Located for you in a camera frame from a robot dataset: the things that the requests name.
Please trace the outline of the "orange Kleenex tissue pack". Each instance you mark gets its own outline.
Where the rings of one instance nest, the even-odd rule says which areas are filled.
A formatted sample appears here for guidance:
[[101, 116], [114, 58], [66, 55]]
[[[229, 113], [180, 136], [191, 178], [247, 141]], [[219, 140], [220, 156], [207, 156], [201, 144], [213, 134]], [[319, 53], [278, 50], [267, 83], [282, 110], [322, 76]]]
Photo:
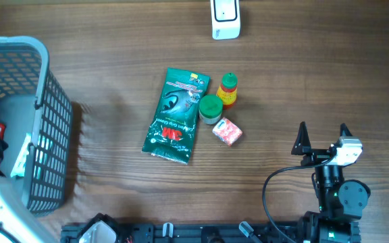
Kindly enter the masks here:
[[228, 146], [232, 146], [242, 136], [242, 130], [225, 117], [218, 121], [212, 132]]

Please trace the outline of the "yellow red sauce bottle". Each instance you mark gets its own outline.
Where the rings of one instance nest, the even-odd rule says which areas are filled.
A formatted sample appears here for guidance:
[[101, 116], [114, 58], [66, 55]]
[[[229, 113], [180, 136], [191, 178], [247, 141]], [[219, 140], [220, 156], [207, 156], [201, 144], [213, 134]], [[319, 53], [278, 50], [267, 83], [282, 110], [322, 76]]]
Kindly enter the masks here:
[[222, 100], [224, 109], [229, 109], [235, 104], [238, 93], [237, 86], [238, 78], [234, 73], [230, 72], [223, 75], [216, 96]]

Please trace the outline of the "green lid glass jar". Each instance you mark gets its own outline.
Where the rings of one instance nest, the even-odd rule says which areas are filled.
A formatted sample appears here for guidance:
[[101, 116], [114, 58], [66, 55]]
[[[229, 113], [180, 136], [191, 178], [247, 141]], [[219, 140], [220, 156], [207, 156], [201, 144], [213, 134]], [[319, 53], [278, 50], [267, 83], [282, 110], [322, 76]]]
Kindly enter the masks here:
[[222, 100], [214, 94], [205, 95], [199, 103], [199, 115], [205, 124], [216, 124], [222, 116]]

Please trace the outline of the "green 3M gloves packet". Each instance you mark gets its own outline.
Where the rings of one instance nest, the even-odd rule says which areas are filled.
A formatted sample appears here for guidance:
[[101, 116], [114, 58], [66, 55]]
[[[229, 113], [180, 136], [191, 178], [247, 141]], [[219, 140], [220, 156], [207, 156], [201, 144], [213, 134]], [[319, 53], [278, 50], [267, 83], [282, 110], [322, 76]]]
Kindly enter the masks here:
[[208, 90], [210, 77], [168, 68], [153, 120], [142, 152], [187, 164], [192, 155], [199, 103]]

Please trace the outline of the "mint wet wipes pack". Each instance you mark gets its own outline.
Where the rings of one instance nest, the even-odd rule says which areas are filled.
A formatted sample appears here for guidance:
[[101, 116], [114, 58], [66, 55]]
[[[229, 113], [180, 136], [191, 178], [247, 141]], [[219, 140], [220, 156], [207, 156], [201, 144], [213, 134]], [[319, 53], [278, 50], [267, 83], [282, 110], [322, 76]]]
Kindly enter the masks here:
[[[27, 156], [30, 154], [28, 150], [28, 144], [31, 141], [31, 133], [26, 133], [24, 142], [22, 144], [22, 147], [20, 149], [20, 152], [16, 158], [16, 162], [14, 164], [14, 167], [10, 173], [11, 178], [23, 178], [25, 176], [25, 170], [26, 170], [26, 159]], [[39, 143], [38, 145], [41, 145], [44, 149], [51, 149], [53, 146], [53, 142], [49, 140], [48, 138], [39, 136]], [[44, 152], [39, 152], [36, 161], [39, 163], [45, 164], [45, 161], [47, 160], [47, 155], [44, 154]], [[37, 172], [34, 172], [34, 177], [38, 179], [38, 177], [41, 174], [41, 168], [37, 169]]]

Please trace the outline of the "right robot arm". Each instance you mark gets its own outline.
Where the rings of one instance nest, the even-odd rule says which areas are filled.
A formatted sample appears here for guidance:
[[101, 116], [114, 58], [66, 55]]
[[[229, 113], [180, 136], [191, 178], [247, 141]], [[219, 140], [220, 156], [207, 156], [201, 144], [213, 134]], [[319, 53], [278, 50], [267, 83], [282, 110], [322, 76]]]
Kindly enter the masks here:
[[301, 155], [303, 167], [312, 167], [311, 176], [319, 212], [307, 211], [299, 220], [297, 242], [360, 243], [358, 220], [371, 196], [359, 180], [345, 180], [343, 169], [354, 164], [363, 152], [362, 142], [346, 124], [340, 125], [338, 140], [327, 149], [311, 147], [305, 122], [301, 122], [292, 155]]

